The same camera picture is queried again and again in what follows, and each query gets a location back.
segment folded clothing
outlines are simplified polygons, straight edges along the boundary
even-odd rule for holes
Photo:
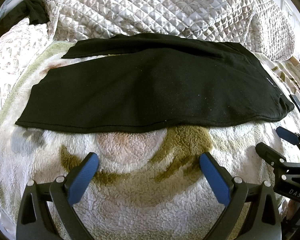
[[[105,53],[124,54],[49,70],[32,87],[16,124],[74,133],[147,132],[179,124],[276,122],[294,108],[239,43],[118,35],[79,41],[64,57]]]
[[[23,0],[0,20],[0,37],[27,16],[31,25],[44,24],[49,21],[42,0]]]

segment blue gripper pad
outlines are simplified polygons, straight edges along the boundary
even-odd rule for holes
[[[200,156],[199,163],[201,171],[205,175],[218,202],[228,206],[231,200],[230,189],[223,180],[221,174],[218,172],[206,154],[202,154]]]
[[[74,167],[67,176],[68,203],[70,206],[80,202],[90,181],[96,173],[99,165],[98,155],[89,153],[85,159]]]
[[[293,132],[290,132],[289,130],[279,126],[276,129],[277,135],[282,138],[283,140],[293,144],[293,145],[297,145],[299,144],[299,138],[298,135],[296,135]]]

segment silver screw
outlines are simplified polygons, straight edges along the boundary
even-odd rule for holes
[[[240,177],[235,177],[234,182],[240,184],[242,183],[242,179]]]
[[[29,187],[33,186],[33,184],[34,184],[34,180],[32,180],[32,179],[27,182],[27,185]]]
[[[59,176],[56,178],[56,182],[61,183],[65,181],[65,177],[64,176]]]
[[[270,187],[271,186],[271,183],[269,181],[267,181],[267,180],[264,182],[264,184],[265,184],[266,187]]]

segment plush blanket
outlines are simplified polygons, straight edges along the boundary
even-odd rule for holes
[[[63,0],[55,38],[163,33],[240,42],[271,60],[287,60],[294,34],[273,0]]]
[[[249,122],[226,128],[178,126],[143,134],[69,134],[16,126],[31,87],[50,68],[90,59],[61,59],[70,46],[73,43],[55,42],[39,56],[15,85],[0,113],[0,212],[14,224],[29,179],[51,182],[66,175],[90,151],[98,154],[100,166],[74,209],[92,236],[104,240],[203,239],[223,210],[199,168],[198,157],[205,151],[233,176],[250,183],[274,182],[272,168],[255,152],[258,142],[263,141],[292,162],[300,162],[296,146],[275,133],[279,125],[300,132],[297,109],[276,123]],[[256,56],[288,96],[294,84],[285,83],[271,71],[267,57]],[[278,206],[282,201],[278,196]],[[50,207],[61,236],[68,239],[55,209]],[[247,208],[232,236],[238,233]]]

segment blue rubber pad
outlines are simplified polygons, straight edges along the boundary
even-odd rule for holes
[[[228,206],[231,200],[230,189],[222,176],[209,160],[206,154],[202,154],[199,159],[202,173],[205,175],[213,193],[219,203]]]
[[[289,130],[279,126],[276,129],[277,135],[282,138],[283,140],[293,144],[293,145],[297,145],[299,144],[299,138],[298,135],[296,135],[293,132],[290,132]]]
[[[80,202],[90,181],[96,173],[99,165],[98,155],[93,153],[85,165],[78,172],[68,189],[68,203],[70,206]]]

